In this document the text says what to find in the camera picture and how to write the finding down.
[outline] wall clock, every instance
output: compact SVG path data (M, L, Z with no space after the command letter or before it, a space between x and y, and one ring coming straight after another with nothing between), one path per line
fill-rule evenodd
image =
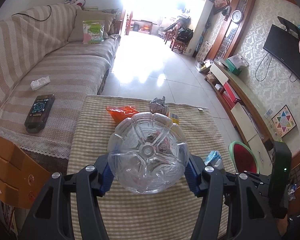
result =
M235 10L233 11L232 15L231 15L231 20L235 23L238 23L242 20L243 18L243 13L239 10Z

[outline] wooden door frame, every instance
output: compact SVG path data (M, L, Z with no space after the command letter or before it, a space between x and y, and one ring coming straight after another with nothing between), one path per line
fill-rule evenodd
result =
M286 0L286 1L289 1L293 4L296 4L296 2L294 0ZM230 3L230 7L232 8L232 11L235 10L235 8L237 7L238 5L238 2L239 0L231 0L231 3ZM235 50L237 49L238 45L239 45L239 42L245 32L245 29L248 25L248 22L250 20L250 16L252 14L252 11L253 11L253 8L254 8L254 5L255 5L255 2L256 0L249 0L248 2L248 5L246 7L246 10L244 12L244 16L243 16L243 20L240 22L239 24L239 27L236 31L236 34L234 36L234 39L232 40L231 44L230 44L230 47L227 51L227 53L225 54L224 58L227 58L227 57L230 57L234 54ZM216 37L216 40L214 41L213 45L212 45L212 48L210 49L209 53L207 54L207 57L206 58L210 58L210 59L214 59L217 52L218 52L218 49L226 35L226 32L228 31L229 29L229 26L231 24L231 18L229 17L227 21L223 21L222 23L222 26L221 26L221 29Z
M225 57L229 57L229 55L231 55L230 52L233 53L235 51L235 49L237 48L237 46L240 42L240 39L243 36L245 28L248 25L255 2L256 2L256 0L249 0L247 7L245 9L243 20L239 24L239 27L235 33L234 39L232 40L230 47L229 47L227 53L225 54ZM239 0L231 0L230 7L231 7L232 11L234 11L235 8L237 8L238 3L239 3ZM229 17L227 21L223 21L221 29L218 33L218 36L217 36L216 40L214 41L212 48L210 49L210 51L207 55L207 58L214 59L216 57L216 54L220 48L220 45L221 45L224 37L226 36L226 33L229 29L230 24L231 24L231 17Z

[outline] chinese checkers board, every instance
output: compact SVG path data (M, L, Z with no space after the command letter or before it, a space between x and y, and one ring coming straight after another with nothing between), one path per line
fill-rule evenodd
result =
M285 105L273 118L272 122L277 128L280 136L285 136L296 125L289 108Z

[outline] tissue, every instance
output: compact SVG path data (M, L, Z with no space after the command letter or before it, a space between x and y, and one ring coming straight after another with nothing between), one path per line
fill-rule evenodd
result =
M31 85L32 90L35 91L48 83L50 83L49 76L47 76L45 78L39 78L38 80L32 81L30 85Z
M168 106L166 106L165 100L166 100L165 97L162 97L162 99L158 99L158 98L153 99L149 104L150 112L153 114L159 113L159 114L167 115L167 113L169 112L169 108Z

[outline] checkered tablecloth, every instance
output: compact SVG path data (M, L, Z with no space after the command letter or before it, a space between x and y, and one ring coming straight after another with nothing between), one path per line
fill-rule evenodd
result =
M140 112L149 111L149 101L133 98L87 96L72 142L68 174L107 153L108 140L115 123L107 106L136 106ZM187 137L191 154L205 158L211 150L218 150L226 171L235 172L228 149L208 109L167 103L171 112L179 115L180 127ZM109 192L98 198L109 238L120 240L190 239L201 205L201 198L190 192L183 176L175 185L154 195L135 195L117 181ZM82 239L75 194L71 198L75 239ZM228 207L223 205L219 236L226 232Z

